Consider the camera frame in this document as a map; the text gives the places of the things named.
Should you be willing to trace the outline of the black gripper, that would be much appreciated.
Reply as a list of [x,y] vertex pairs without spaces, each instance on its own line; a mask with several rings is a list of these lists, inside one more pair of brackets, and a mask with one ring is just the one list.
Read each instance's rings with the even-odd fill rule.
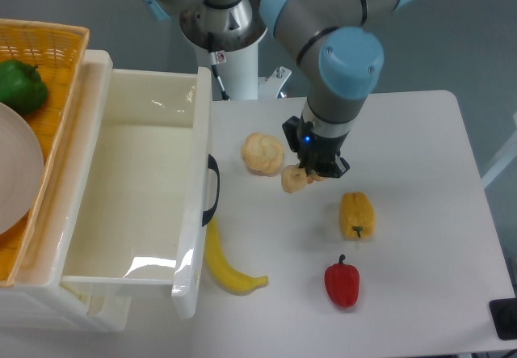
[[351,168],[341,148],[351,131],[352,113],[337,103],[322,108],[315,104],[306,99],[301,115],[286,120],[282,129],[307,177],[316,172],[322,178],[339,179]]

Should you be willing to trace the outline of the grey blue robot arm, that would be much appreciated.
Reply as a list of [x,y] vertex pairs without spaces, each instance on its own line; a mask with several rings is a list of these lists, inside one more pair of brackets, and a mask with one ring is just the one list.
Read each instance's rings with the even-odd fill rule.
[[256,99],[258,45],[271,35],[309,80],[299,116],[283,124],[290,149],[310,175],[349,169],[344,140],[384,64],[363,26],[413,0],[144,0],[158,19],[179,17],[198,65],[212,72],[219,99]]

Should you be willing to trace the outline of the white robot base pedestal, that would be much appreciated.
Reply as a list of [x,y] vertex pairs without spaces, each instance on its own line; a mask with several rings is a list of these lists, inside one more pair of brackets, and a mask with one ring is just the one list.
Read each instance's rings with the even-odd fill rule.
[[221,9],[202,4],[180,15],[181,30],[195,50],[197,65],[212,74],[215,101],[285,96],[290,69],[279,66],[266,77],[259,75],[259,43],[267,34],[259,3],[241,0]]

